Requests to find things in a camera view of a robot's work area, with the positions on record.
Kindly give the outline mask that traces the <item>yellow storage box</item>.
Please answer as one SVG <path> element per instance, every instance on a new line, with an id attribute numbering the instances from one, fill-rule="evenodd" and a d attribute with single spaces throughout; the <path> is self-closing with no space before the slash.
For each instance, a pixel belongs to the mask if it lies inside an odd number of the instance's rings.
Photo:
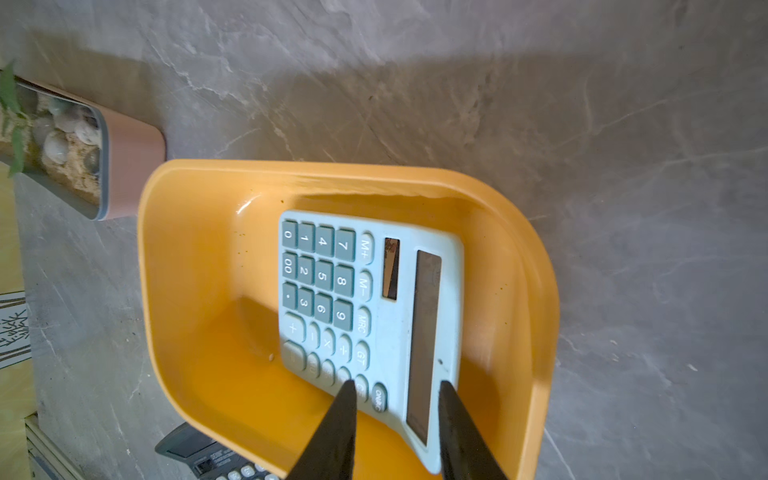
<path id="1" fill-rule="evenodd" d="M 501 193 L 436 168 L 173 160 L 142 194 L 138 247 L 149 352 L 174 408 L 279 476 L 331 405 L 284 368 L 278 230 L 288 209 L 459 236 L 465 303 L 458 394 L 505 475 L 535 476 L 559 298 L 541 239 Z"/>

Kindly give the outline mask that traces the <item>teal calculator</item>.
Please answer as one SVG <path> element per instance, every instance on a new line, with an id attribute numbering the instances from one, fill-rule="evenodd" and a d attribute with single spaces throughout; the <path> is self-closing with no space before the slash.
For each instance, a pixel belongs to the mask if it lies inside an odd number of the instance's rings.
<path id="1" fill-rule="evenodd" d="M 329 393 L 353 381 L 358 408 L 441 470 L 438 397 L 459 379 L 464 251 L 413 224 L 285 211 L 278 222 L 284 366 Z"/>

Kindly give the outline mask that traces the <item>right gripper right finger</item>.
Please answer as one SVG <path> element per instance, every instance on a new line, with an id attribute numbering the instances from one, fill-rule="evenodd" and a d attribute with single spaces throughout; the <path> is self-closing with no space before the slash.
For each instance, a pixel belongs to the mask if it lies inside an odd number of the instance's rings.
<path id="1" fill-rule="evenodd" d="M 440 384 L 438 415 L 444 479 L 507 480 L 455 387 L 448 381 Z"/>

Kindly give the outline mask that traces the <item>black calculator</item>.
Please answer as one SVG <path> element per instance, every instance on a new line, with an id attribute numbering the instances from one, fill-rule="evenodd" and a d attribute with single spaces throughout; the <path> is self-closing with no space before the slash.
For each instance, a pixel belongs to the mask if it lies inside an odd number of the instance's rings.
<path id="1" fill-rule="evenodd" d="M 196 479 L 279 479 L 278 475 L 188 423 L 181 424 L 161 439 L 155 446 L 155 452 L 185 464 Z"/>

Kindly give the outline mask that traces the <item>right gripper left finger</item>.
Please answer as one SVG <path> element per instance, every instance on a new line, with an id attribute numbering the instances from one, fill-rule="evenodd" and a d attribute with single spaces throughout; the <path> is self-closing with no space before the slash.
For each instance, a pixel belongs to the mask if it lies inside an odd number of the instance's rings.
<path id="1" fill-rule="evenodd" d="M 347 380 L 286 479 L 352 479 L 356 430 L 357 392 Z"/>

